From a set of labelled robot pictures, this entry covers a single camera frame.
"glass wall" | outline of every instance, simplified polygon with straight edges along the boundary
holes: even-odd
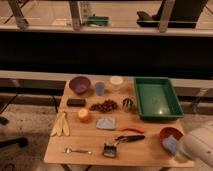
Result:
[[[211,36],[213,0],[0,0],[0,30],[7,28]]]

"green object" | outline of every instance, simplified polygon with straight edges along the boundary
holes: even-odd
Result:
[[[134,78],[137,106],[141,119],[176,120],[183,117],[169,78]]]
[[[87,18],[86,25],[108,26],[109,17],[90,16]]]

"chair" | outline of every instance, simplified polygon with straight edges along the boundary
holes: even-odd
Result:
[[[166,0],[163,0],[156,15],[150,16],[144,11],[138,11],[137,24],[141,27],[157,27]],[[195,28],[203,8],[208,0],[176,0],[168,27]]]

